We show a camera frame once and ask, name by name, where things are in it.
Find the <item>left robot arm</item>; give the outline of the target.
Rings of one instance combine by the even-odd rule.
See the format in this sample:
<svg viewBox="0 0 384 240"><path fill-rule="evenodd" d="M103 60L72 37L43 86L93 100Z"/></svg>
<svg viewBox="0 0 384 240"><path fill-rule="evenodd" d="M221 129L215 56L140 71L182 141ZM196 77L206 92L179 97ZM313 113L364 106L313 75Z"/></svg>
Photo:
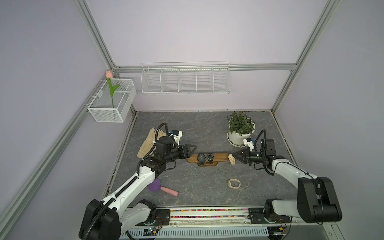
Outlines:
<svg viewBox="0 0 384 240"><path fill-rule="evenodd" d="M148 185L152 184L164 171L167 164L190 158L196 146L180 145L183 135L179 130L166 130L160 137L162 123L155 131L154 144L138 162L136 172L117 190L104 199L92 200L86 207L79 231L81 240L118 240L123 232L140 223L153 223L156 218L156 205L142 200L129 208L131 202Z"/></svg>

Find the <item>slim black watch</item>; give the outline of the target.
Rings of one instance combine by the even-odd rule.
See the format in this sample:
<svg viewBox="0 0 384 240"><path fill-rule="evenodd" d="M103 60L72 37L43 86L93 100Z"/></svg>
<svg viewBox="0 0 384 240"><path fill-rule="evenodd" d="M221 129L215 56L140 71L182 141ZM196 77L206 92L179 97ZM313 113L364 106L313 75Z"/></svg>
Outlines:
<svg viewBox="0 0 384 240"><path fill-rule="evenodd" d="M206 155L206 159L207 159L207 161L208 161L209 164L213 164L213 162L214 162L214 154L212 154L212 153L208 153L208 154Z"/></svg>

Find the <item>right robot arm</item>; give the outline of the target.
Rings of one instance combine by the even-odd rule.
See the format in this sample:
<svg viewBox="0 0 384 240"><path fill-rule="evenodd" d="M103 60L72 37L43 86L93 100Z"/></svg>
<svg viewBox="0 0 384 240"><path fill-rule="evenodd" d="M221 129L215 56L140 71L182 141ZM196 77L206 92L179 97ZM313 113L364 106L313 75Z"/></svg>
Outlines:
<svg viewBox="0 0 384 240"><path fill-rule="evenodd" d="M266 130L262 130L255 140L245 139L244 144L245 149L231 155L234 160L249 166L261 165L261 170L268 175L280 175L297 189L294 200L267 200L263 210L266 220L287 216L319 225L342 220L342 209L329 178L310 174L279 156L275 142L267 138Z"/></svg>

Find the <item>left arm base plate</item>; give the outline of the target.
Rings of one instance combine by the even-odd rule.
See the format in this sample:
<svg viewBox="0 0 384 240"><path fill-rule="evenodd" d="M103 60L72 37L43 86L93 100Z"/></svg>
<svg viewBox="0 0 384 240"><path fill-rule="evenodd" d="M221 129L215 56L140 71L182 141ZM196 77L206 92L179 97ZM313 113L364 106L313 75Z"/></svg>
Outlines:
<svg viewBox="0 0 384 240"><path fill-rule="evenodd" d="M153 219L144 221L137 224L137 226L168 226L171 220L171 211L169 209L156 210L156 214Z"/></svg>

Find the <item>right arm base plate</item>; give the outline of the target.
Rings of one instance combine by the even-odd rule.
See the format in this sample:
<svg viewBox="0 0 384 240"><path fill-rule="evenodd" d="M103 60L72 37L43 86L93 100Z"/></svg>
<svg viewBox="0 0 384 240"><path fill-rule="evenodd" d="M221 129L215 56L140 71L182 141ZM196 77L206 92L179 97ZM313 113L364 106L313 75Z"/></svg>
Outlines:
<svg viewBox="0 0 384 240"><path fill-rule="evenodd" d="M290 224L291 218L264 213L264 208L248 208L248 220L251 224Z"/></svg>

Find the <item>beige watch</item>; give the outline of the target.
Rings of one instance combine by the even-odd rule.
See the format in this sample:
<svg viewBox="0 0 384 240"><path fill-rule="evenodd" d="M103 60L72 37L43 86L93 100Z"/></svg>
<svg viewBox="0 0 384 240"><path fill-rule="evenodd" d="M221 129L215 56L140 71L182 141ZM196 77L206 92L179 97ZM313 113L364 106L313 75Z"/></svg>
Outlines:
<svg viewBox="0 0 384 240"><path fill-rule="evenodd" d="M227 181L227 185L230 189L234 189L234 190L237 190L239 189L241 186L242 186L242 183L240 180L238 179L229 179Z"/></svg>
<svg viewBox="0 0 384 240"><path fill-rule="evenodd" d="M228 158L229 158L229 161L230 161L231 165L234 166L236 164L235 157L232 154L229 154Z"/></svg>

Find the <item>chunky black watch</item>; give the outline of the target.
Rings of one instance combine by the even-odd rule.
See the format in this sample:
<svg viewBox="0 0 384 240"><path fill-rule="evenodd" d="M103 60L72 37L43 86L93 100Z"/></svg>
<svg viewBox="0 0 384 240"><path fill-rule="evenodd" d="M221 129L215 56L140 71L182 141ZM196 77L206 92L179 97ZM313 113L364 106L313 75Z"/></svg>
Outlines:
<svg viewBox="0 0 384 240"><path fill-rule="evenodd" d="M206 155L204 153L199 153L197 160L198 160L198 165L203 166L206 162Z"/></svg>

